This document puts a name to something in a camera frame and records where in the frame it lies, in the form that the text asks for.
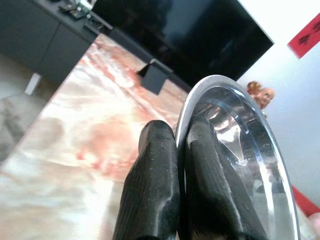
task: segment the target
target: stainless steel bowl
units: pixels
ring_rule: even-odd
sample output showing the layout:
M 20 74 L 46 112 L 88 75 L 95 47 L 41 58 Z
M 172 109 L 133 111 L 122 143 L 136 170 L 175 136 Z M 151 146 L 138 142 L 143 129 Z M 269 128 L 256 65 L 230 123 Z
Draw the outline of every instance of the stainless steel bowl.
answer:
M 233 153 L 242 179 L 270 240 L 300 239 L 291 184 L 275 137 L 256 102 L 232 79 L 212 75 L 187 96 L 176 128 L 178 154 L 184 154 L 192 116 L 211 121 L 218 139 Z

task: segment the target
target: white wall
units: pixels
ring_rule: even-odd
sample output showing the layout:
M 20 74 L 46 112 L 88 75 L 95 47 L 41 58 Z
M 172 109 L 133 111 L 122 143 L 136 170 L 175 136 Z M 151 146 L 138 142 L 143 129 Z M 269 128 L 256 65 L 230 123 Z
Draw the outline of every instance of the white wall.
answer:
M 320 206 L 320 43 L 301 59 L 287 47 L 320 0 L 238 0 L 274 45 L 238 80 L 275 90 L 264 110 L 291 183 Z

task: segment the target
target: television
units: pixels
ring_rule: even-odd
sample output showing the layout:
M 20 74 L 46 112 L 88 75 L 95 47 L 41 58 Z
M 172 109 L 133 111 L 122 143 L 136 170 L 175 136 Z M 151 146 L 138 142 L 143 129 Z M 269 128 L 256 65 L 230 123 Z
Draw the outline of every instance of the television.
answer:
M 273 44 L 237 0 L 97 0 L 92 11 L 191 87 L 236 81 Z

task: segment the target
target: dark gray cabinet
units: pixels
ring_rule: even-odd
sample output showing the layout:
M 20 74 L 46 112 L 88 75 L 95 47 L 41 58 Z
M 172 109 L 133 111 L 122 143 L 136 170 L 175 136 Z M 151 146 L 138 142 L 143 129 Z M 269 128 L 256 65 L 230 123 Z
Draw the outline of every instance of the dark gray cabinet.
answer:
M 0 10 L 0 53 L 36 71 L 59 22 L 26 0 L 1 0 Z
M 59 25 L 40 63 L 38 73 L 61 83 L 89 46 L 88 42 L 69 31 L 65 26 Z

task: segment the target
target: marble countertop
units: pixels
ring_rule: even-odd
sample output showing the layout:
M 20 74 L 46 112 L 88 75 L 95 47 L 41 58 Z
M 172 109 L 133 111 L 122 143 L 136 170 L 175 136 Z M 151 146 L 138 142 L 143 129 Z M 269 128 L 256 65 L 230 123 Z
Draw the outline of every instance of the marble countertop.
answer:
M 144 65 L 97 37 L 1 166 L 0 239 L 112 239 L 140 131 L 174 128 L 187 97 L 169 80 L 141 87 Z

